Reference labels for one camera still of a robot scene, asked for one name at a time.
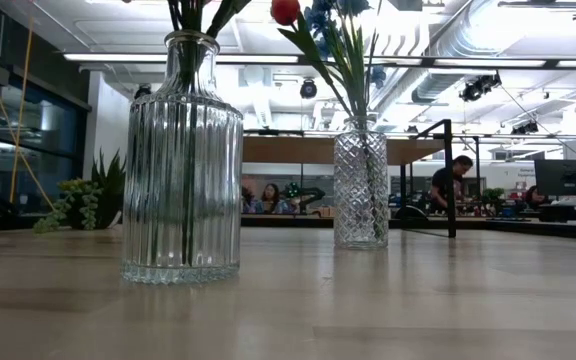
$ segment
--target diamond-patterned glass vase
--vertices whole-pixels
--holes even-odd
[[[166,44],[163,85],[130,112],[122,275],[223,279],[239,269],[242,116],[215,94],[213,38],[177,31]]]
[[[388,246],[386,136],[367,130],[373,118],[351,117],[335,138],[335,246]]]

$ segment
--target glass vase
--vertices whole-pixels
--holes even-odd
[[[335,137],[335,246],[388,246],[386,136],[368,130],[374,118],[351,117]]]
[[[215,94],[219,46],[166,37],[163,85],[134,101],[124,196],[124,278],[198,283],[239,269],[243,117]]]

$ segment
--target wall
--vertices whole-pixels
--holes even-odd
[[[90,73],[88,103],[93,110],[86,124],[86,147],[84,153],[84,178],[90,178],[93,159],[104,154],[104,163],[110,164],[117,151],[122,161],[128,147],[128,116],[131,100],[108,85],[103,73]]]

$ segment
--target table surface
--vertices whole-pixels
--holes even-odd
[[[0,359],[576,359],[576,240],[389,235],[244,228],[238,277],[146,286],[119,230],[0,233]]]

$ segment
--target spotlight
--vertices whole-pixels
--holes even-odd
[[[313,79],[305,79],[299,91],[302,99],[312,99],[317,96],[317,86]]]
[[[521,125],[514,126],[510,135],[527,135],[539,132],[539,126],[535,121],[530,121],[523,123]]]
[[[150,84],[139,84],[139,89],[135,93],[135,100],[139,99],[144,95],[150,95],[150,94],[152,94]]]
[[[495,75],[483,75],[476,78],[475,81],[467,82],[464,91],[459,94],[463,101],[477,101],[483,95],[491,92],[493,88],[501,85],[499,71]]]

